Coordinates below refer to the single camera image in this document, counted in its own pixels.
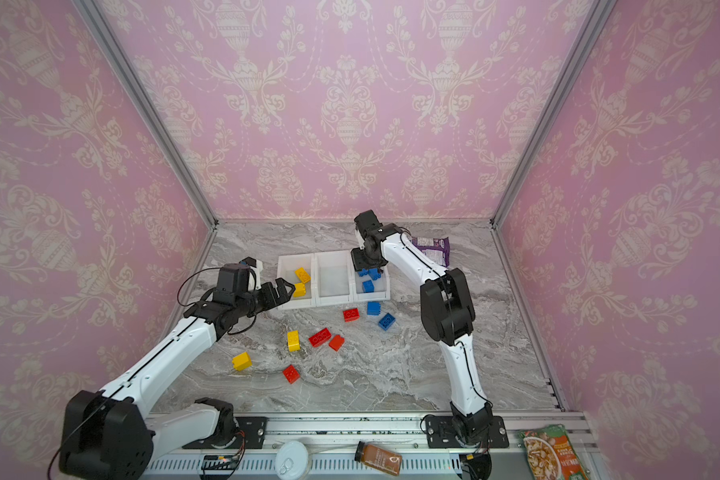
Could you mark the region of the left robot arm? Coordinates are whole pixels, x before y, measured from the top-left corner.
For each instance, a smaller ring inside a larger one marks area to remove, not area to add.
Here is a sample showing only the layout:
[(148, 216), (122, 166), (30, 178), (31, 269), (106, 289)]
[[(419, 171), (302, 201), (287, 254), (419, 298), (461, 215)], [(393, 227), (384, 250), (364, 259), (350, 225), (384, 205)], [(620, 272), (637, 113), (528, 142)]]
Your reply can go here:
[(295, 290), (282, 278), (252, 282), (247, 291), (207, 290), (142, 359), (99, 390), (69, 400), (50, 465), (81, 479), (138, 479), (152, 460), (190, 443), (227, 447), (243, 440), (233, 405), (221, 400), (203, 397), (157, 420), (148, 417), (165, 390), (240, 319), (289, 302)]

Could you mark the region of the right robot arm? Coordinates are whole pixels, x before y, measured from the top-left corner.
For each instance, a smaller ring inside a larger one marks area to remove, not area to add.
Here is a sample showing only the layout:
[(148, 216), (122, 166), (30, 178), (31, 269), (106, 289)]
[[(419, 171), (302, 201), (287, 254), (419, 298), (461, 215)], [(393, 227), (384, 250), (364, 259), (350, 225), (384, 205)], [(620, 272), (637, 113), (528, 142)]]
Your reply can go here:
[(428, 258), (394, 224), (356, 228), (359, 246), (351, 250), (357, 271), (384, 267), (399, 269), (419, 287), (424, 330), (442, 352), (449, 377), (452, 424), (466, 445), (487, 440), (493, 404), (482, 388), (474, 357), (476, 312), (464, 273)]

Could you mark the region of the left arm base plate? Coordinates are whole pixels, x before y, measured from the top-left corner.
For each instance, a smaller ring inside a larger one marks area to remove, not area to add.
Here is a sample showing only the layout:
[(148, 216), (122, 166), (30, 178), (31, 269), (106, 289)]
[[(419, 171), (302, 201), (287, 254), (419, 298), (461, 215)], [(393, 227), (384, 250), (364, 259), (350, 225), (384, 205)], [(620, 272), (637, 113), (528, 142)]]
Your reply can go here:
[(236, 416), (228, 432), (195, 440), (184, 445), (183, 449), (237, 450), (245, 446), (247, 450), (260, 450), (263, 448), (268, 420), (266, 416)]

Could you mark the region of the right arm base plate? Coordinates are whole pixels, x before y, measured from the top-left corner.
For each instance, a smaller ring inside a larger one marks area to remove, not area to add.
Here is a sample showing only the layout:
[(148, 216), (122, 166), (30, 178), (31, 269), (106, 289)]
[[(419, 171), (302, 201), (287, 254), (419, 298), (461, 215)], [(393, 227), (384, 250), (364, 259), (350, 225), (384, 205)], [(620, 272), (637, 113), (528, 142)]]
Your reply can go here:
[(453, 416), (428, 414), (422, 419), (420, 428), (426, 435), (431, 449), (488, 448), (504, 449), (510, 446), (508, 430), (504, 419), (494, 416), (487, 429), (480, 435), (468, 437), (462, 427), (457, 426)]

